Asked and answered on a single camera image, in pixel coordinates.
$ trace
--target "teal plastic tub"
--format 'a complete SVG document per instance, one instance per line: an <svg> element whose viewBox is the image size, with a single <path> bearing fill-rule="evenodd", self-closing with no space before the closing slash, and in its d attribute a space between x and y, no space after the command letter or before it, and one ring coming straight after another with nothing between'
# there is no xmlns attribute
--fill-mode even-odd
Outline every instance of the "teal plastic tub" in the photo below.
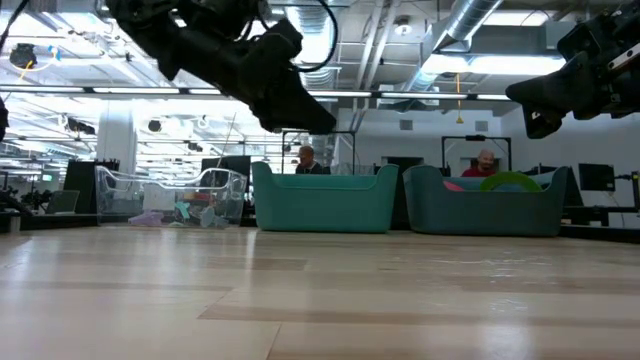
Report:
<svg viewBox="0 0 640 360"><path fill-rule="evenodd" d="M258 227L268 231L384 233L391 226L398 167L378 175L280 175L252 164Z"/></svg>
<svg viewBox="0 0 640 360"><path fill-rule="evenodd" d="M482 178L443 178L431 166L403 174L409 221L416 232L446 235L556 236L560 231L568 168L531 176L544 190L503 185L479 191ZM443 180L465 191L448 190Z"/></svg>

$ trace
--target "wooden floor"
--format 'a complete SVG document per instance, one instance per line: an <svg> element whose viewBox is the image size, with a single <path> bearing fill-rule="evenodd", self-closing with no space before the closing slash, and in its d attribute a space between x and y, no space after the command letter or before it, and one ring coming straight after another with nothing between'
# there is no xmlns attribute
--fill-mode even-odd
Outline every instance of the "wooden floor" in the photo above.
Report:
<svg viewBox="0 0 640 360"><path fill-rule="evenodd" d="M640 247L253 229L4 236L0 354L640 359Z"/></svg>

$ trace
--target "person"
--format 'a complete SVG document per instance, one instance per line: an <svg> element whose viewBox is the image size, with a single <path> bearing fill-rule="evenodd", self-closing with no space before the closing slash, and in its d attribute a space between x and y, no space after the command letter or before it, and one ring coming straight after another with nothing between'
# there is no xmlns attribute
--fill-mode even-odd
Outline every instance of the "person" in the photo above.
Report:
<svg viewBox="0 0 640 360"><path fill-rule="evenodd" d="M478 154L478 164L462 173L462 177L488 177L496 173L493 169L495 155L491 150L482 149Z"/></svg>
<svg viewBox="0 0 640 360"><path fill-rule="evenodd" d="M298 159L300 163L296 167L296 174L314 174L322 175L322 165L314 160L314 152L311 146L303 146L298 151Z"/></svg>

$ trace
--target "transparent container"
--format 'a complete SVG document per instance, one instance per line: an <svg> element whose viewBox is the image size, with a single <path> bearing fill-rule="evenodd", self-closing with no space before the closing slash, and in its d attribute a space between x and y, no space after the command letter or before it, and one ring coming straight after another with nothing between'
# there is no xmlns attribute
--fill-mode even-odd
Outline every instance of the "transparent container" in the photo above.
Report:
<svg viewBox="0 0 640 360"><path fill-rule="evenodd" d="M96 166L101 225L226 228L242 217L247 177L207 169L191 180L156 180Z"/></svg>

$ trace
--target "white column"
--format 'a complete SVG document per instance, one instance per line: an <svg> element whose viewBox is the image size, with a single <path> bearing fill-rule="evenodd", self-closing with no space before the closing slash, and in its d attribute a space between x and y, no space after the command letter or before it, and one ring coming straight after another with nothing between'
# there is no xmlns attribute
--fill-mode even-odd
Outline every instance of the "white column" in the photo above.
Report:
<svg viewBox="0 0 640 360"><path fill-rule="evenodd" d="M120 160L120 172L135 174L138 134L131 101L105 101L98 125L96 156Z"/></svg>

